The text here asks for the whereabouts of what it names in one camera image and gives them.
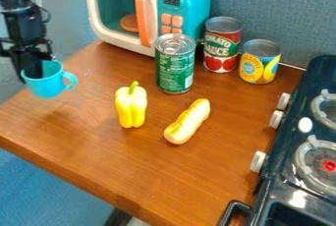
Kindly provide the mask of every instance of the blue carpet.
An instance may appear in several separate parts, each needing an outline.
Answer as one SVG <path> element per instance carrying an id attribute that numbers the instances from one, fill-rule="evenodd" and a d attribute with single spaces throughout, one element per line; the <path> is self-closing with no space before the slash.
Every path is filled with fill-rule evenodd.
<path id="1" fill-rule="evenodd" d="M 0 149 L 0 226 L 100 226 L 113 207 Z"/>

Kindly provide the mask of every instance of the stove burner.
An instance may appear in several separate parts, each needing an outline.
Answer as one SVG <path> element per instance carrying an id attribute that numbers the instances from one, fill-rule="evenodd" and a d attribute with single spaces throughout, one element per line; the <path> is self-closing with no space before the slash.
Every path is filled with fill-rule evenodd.
<path id="1" fill-rule="evenodd" d="M 336 195 L 336 144 L 309 136 L 296 151 L 298 174 L 310 186 Z"/>
<path id="2" fill-rule="evenodd" d="M 316 120 L 336 130 L 336 94 L 323 89 L 321 95 L 311 102 L 310 108 Z"/>

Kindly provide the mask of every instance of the microwave button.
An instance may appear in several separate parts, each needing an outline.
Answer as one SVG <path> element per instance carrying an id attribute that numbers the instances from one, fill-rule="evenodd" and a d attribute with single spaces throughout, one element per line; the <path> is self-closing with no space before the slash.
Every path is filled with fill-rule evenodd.
<path id="1" fill-rule="evenodd" d="M 172 16 L 169 14 L 161 14 L 161 23 L 169 26 L 172 22 Z"/>
<path id="2" fill-rule="evenodd" d="M 172 25 L 173 27 L 180 28 L 183 25 L 183 17 L 181 16 L 174 16 L 172 19 Z"/>
<path id="3" fill-rule="evenodd" d="M 182 30 L 180 28 L 173 28 L 172 33 L 182 33 Z"/>
<path id="4" fill-rule="evenodd" d="M 161 26 L 161 33 L 165 34 L 165 33 L 171 33 L 172 29 L 169 26 Z"/>

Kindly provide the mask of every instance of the yellow can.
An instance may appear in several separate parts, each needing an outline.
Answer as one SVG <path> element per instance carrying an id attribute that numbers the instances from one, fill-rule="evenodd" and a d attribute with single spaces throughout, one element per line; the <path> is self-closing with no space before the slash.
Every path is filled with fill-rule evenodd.
<path id="1" fill-rule="evenodd" d="M 255 85 L 271 83 L 280 57 L 280 47 L 276 43 L 263 39 L 250 40 L 243 46 L 239 75 L 244 81 Z"/>

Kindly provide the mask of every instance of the toy microwave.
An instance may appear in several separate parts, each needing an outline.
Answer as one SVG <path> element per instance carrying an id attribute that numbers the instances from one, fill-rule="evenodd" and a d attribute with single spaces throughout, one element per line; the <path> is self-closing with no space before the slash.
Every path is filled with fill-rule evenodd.
<path id="1" fill-rule="evenodd" d="M 96 35 L 111 44 L 154 56 L 154 42 L 165 33 L 202 39 L 210 0 L 86 0 Z"/>

